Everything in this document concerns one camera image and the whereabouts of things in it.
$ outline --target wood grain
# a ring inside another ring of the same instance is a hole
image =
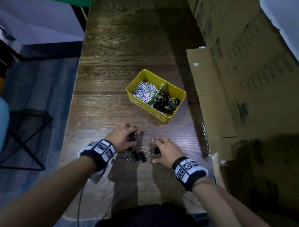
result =
[[[103,138],[119,123],[139,128],[136,150],[148,151],[151,138],[166,136],[183,152],[213,169],[202,131],[202,115],[186,49],[204,41],[186,0],[94,0],[86,27],[82,56],[65,133],[60,166],[77,157],[90,141]],[[174,117],[162,124],[127,96],[126,87],[147,69],[187,93]],[[171,169],[146,163],[128,163],[120,153],[106,180],[87,183],[81,218],[106,218],[121,209],[173,202],[184,206],[186,193]],[[76,218],[78,197],[65,213]]]

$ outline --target hand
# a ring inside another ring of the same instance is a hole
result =
[[[161,151],[162,157],[156,158],[152,162],[153,163],[161,163],[168,168],[172,168],[173,163],[180,157],[183,157],[184,154],[179,146],[175,145],[172,140],[169,140],[165,137],[162,138],[162,141],[164,143],[161,143],[161,141],[156,140],[154,142],[155,145],[157,145]]]
[[[138,131],[137,127],[131,127],[129,123],[121,123],[112,132],[108,133],[104,139],[113,144],[117,153],[137,144],[135,141],[127,141],[128,135],[136,131]]]

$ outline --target black and white wristband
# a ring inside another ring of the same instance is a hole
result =
[[[96,163],[96,171],[99,172],[106,168],[109,160],[115,154],[115,149],[112,143],[108,140],[101,140],[90,143],[83,151],[79,153],[79,156],[88,156]]]
[[[178,158],[172,165],[173,173],[186,191],[191,191],[194,183],[208,175],[208,170],[188,157]]]

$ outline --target black cable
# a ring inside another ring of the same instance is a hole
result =
[[[84,186],[81,190],[80,199],[79,199],[78,216],[77,216],[77,225],[78,225],[78,227],[80,227],[79,226],[80,205],[81,205],[81,199],[82,199],[83,189],[84,189],[85,185],[86,185],[86,182],[85,182],[85,184],[84,184]]]

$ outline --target black pants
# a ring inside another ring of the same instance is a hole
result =
[[[195,221],[186,214],[183,207],[172,203],[162,205],[146,205],[119,211],[113,214],[110,219],[98,222],[95,227],[119,227],[119,226],[207,226],[208,219],[200,222]]]

